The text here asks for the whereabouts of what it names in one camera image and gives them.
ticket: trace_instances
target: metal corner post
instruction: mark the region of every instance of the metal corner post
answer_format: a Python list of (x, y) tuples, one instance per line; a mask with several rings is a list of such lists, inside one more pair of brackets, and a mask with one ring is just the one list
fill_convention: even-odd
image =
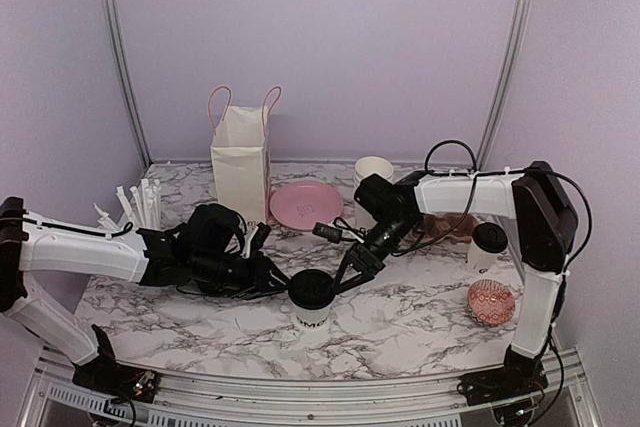
[(129, 75), (129, 67), (127, 65), (124, 42), (122, 40), (120, 28), (120, 19), (118, 17), (118, 6), (116, 0), (102, 0), (102, 2), (105, 19), (107, 21), (107, 28), (109, 30), (109, 38), (111, 40), (111, 48), (113, 50), (113, 56), (116, 63), (116, 70), (120, 80), (120, 88), (122, 89), (125, 108), (127, 110), (127, 117), (129, 119), (138, 154), (140, 155), (140, 160), (146, 170), (152, 164), (151, 154), (149, 153), (149, 146), (147, 145), (147, 140), (144, 136), (142, 121), (140, 120), (140, 113), (138, 112), (138, 105), (136, 104), (136, 98), (133, 93), (133, 84)]
[(493, 147), (493, 143), (498, 133), (500, 120), (507, 103), (507, 95), (509, 93), (509, 85), (511, 83), (513, 70), (524, 39), (524, 31), (527, 24), (527, 17), (529, 16), (530, 5), (531, 0), (516, 0), (515, 3), (511, 30), (509, 32), (509, 40), (507, 42), (507, 50), (502, 62), (502, 70), (500, 71), (500, 77), (498, 78), (498, 83), (493, 96), (491, 110), (489, 111), (487, 124), (485, 125), (482, 140), (480, 141), (480, 147), (477, 152), (478, 166), (480, 169), (486, 167), (489, 154), (491, 153), (491, 148)]

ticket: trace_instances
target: robotic arm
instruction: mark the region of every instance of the robotic arm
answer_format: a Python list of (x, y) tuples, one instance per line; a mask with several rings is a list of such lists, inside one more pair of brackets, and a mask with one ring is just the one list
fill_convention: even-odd
[[(107, 334), (76, 319), (33, 272), (97, 274), (158, 287), (194, 280), (207, 295), (256, 298), (288, 286), (260, 251), (269, 232), (259, 224), (245, 245), (238, 214), (209, 204), (169, 231), (107, 233), (26, 212), (22, 199), (10, 197), (0, 205), (0, 312), (65, 354), (76, 367), (74, 383), (107, 393), (124, 389), (149, 401), (155, 373), (118, 364)], [(234, 236), (238, 247), (229, 252)]]
[[(355, 200), (377, 224), (363, 243), (347, 251), (334, 279), (336, 293), (372, 280), (423, 214), (467, 212), (515, 219), (525, 264), (520, 318), (504, 366), (461, 378), (459, 390), (469, 405), (523, 395), (535, 391), (535, 383), (548, 386), (541, 357), (564, 297), (566, 258), (578, 216), (558, 179), (548, 174), (553, 172), (549, 164), (534, 162), (519, 172), (433, 176), (416, 171), (393, 185), (375, 174), (368, 177)], [(343, 281), (347, 269), (356, 275)]]

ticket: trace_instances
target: white paper cup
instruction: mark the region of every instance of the white paper cup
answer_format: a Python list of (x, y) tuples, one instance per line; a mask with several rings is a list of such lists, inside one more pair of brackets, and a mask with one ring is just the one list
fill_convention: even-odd
[(502, 227), (491, 222), (478, 225), (473, 230), (467, 252), (467, 271), (474, 275), (486, 274), (507, 245), (507, 236)]
[(300, 325), (317, 329), (327, 322), (336, 296), (332, 284), (331, 276), (318, 269), (303, 270), (291, 278), (289, 298)]
[[(393, 183), (394, 169), (391, 162), (382, 157), (363, 157), (356, 162), (355, 170), (353, 173), (353, 193), (364, 179), (371, 174), (378, 174), (385, 180)], [(372, 229), (376, 225), (376, 221), (373, 217), (364, 210), (364, 208), (355, 202), (356, 210), (356, 228), (357, 229)]]

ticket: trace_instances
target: marble tabletop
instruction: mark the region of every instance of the marble tabletop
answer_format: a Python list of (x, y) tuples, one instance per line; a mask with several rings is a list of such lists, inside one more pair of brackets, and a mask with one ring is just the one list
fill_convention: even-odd
[[(397, 169), (399, 175), (409, 167)], [(273, 163), (274, 188), (319, 179), (345, 198), (353, 216), (352, 165)], [(153, 165), (162, 182), (162, 223), (188, 220), (212, 202), (210, 164)], [(265, 248), (283, 272), (305, 268), (333, 274), (346, 249), (275, 222)], [(118, 359), (155, 368), (261, 379), (380, 379), (481, 368), (502, 362), (516, 321), (477, 325), (467, 313), (466, 244), (443, 242), (426, 252), (388, 258), (374, 281), (338, 296), (329, 322), (309, 330), (293, 321), (286, 294), (240, 301), (184, 295), (93, 277), (76, 315), (109, 334)], [(509, 254), (485, 274), (510, 287), (516, 317), (522, 282)]]

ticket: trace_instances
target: pink bag handle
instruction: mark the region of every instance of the pink bag handle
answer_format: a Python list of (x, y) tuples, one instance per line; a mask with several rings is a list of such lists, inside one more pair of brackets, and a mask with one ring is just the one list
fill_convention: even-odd
[(271, 104), (271, 107), (269, 107), (269, 110), (267, 110), (267, 120), (269, 120), (269, 116), (271, 116), (271, 111), (276, 106), (276, 104), (280, 100), (280, 96), (282, 95), (282, 87), (280, 87), (279, 85), (276, 85), (273, 89), (267, 92), (267, 95), (265, 95), (264, 97), (264, 102), (262, 102), (262, 130), (264, 132), (267, 131), (267, 123), (264, 120), (264, 109), (267, 107), (267, 100), (269, 99), (271, 92), (273, 92), (276, 89), (278, 90), (278, 96), (276, 97), (276, 100), (273, 101), (273, 104)]
[(213, 126), (214, 134), (216, 133), (216, 123), (213, 121), (213, 115), (211, 114), (211, 101), (213, 100), (213, 96), (216, 95), (220, 90), (226, 90), (227, 92), (229, 92), (229, 100), (227, 101), (227, 106), (224, 108), (224, 112), (222, 113), (222, 118), (220, 119), (220, 122), (224, 120), (224, 116), (227, 115), (227, 109), (229, 109), (229, 106), (231, 105), (231, 89), (226, 85), (221, 85), (220, 87), (217, 87), (216, 89), (214, 89), (213, 92), (211, 92), (211, 95), (209, 96), (208, 108), (209, 108), (209, 120), (211, 121), (211, 125)]

